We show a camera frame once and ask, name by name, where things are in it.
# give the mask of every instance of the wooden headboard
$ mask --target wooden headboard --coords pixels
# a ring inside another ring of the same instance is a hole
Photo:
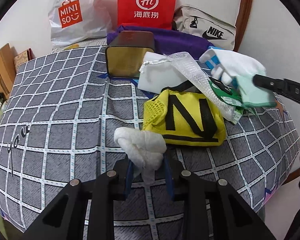
[[[13,54],[7,43],[0,49],[0,93],[2,92],[6,99],[9,98],[12,91],[15,77]]]

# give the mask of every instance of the yellow bag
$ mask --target yellow bag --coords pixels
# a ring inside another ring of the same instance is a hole
[[[144,103],[143,130],[176,145],[219,146],[226,138],[223,117],[205,95],[170,88]]]

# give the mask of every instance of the screw head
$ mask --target screw head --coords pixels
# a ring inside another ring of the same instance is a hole
[[[117,172],[114,171],[114,170],[111,170],[111,171],[108,171],[108,172],[107,172],[107,176],[108,176],[108,177],[114,177],[115,175],[117,175]]]
[[[70,185],[71,186],[77,186],[79,184],[79,180],[78,179],[72,179],[71,181],[70,181]]]
[[[183,171],[181,171],[181,175],[185,176],[185,177],[189,177],[191,175],[191,171],[183,170]]]
[[[228,184],[228,181],[226,181],[225,179],[219,179],[218,180],[219,185],[221,186],[226,186]]]

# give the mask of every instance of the red paper bag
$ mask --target red paper bag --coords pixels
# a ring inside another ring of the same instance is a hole
[[[176,0],[118,0],[118,26],[171,30]]]

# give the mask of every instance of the plaid bedsheet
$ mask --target plaid bedsheet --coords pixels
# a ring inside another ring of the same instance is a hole
[[[0,213],[21,231],[69,180],[95,179],[124,158],[116,128],[142,128],[148,97],[134,81],[107,77],[105,48],[62,51],[19,68],[0,123]],[[256,111],[237,125],[226,122],[220,147],[170,150],[203,179],[228,180],[255,211],[284,182],[299,151],[288,112],[284,127],[278,109]],[[178,239],[182,210],[182,202],[169,200],[161,170],[150,187],[138,177],[128,200],[114,204],[115,237]]]

